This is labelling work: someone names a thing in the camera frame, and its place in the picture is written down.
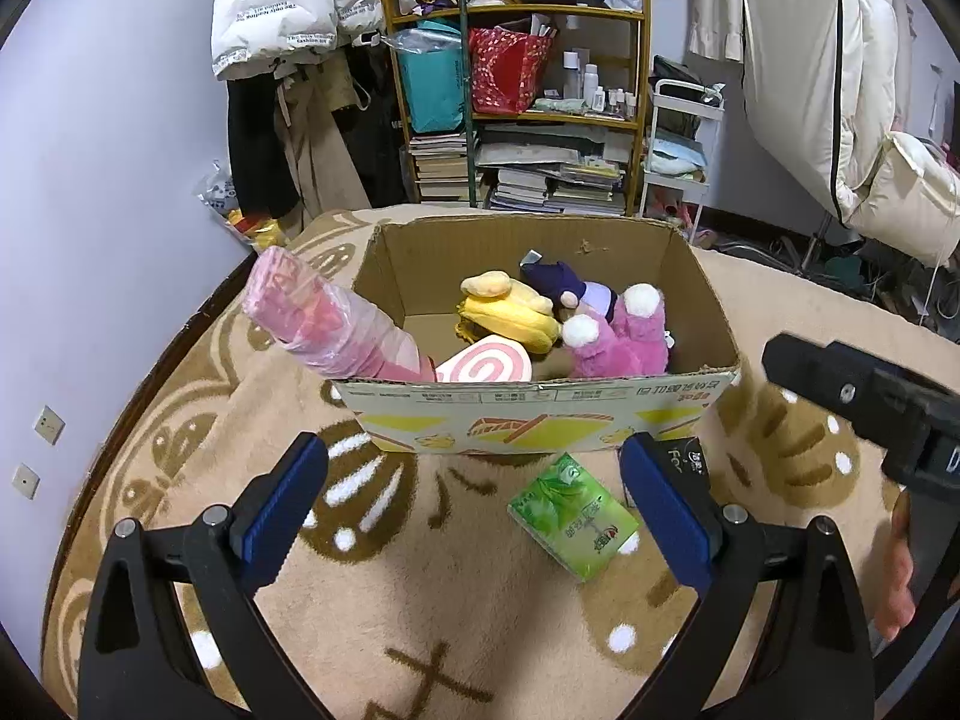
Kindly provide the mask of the right hand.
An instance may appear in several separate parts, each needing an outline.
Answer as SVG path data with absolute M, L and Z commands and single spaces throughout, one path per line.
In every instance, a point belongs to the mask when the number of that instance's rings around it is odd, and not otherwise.
M 875 606 L 874 626 L 885 642 L 892 642 L 913 621 L 916 603 L 910 590 L 914 562 L 910 551 L 910 495 L 901 491 L 890 520 L 890 536 L 884 551 L 882 589 Z

